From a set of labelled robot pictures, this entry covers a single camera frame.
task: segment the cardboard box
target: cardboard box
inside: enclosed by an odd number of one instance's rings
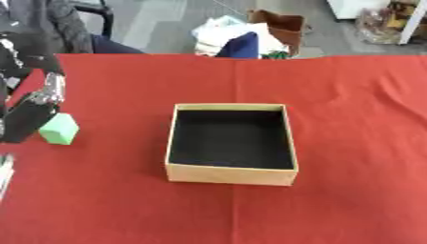
[[[290,186],[298,173],[284,105],[178,104],[170,181]]]

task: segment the gray floor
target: gray floor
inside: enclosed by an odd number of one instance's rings
[[[337,23],[326,0],[106,0],[114,9],[113,40],[149,53],[192,53],[190,31],[209,17],[265,9],[301,14],[314,31],[303,38],[302,58],[340,54],[425,54],[425,45],[372,45],[361,41],[352,22]],[[101,19],[82,15],[92,32]]]

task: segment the cable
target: cable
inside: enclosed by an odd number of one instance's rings
[[[218,0],[213,0],[213,1],[214,1],[215,3],[217,3],[217,4],[219,4],[220,6],[222,6],[222,7],[226,8],[226,9],[228,9],[228,10],[231,10],[231,11],[233,11],[233,12],[235,12],[235,13],[239,14],[239,15],[242,15],[242,16],[245,16],[245,17],[246,17],[246,14],[241,13],[240,11],[235,10],[235,9],[233,9],[233,8],[229,7],[229,6],[227,6],[226,4],[224,4],[224,3],[222,3],[222,2],[220,2],[220,1],[218,1]]]

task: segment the white cloth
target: white cloth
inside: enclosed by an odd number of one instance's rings
[[[6,7],[6,9],[9,8],[8,0],[0,0],[0,2]]]
[[[8,188],[13,174],[14,169],[12,161],[6,161],[3,165],[0,165],[0,201],[5,196],[6,189]]]
[[[283,45],[270,34],[266,23],[259,23],[204,28],[199,30],[197,43],[195,45],[195,53],[199,55],[215,56],[230,39],[234,39],[248,32],[254,32],[258,36],[259,56],[274,51],[289,52],[288,46]]]

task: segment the green block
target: green block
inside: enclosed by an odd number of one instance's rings
[[[60,112],[38,131],[49,143],[70,145],[78,130],[71,115]]]

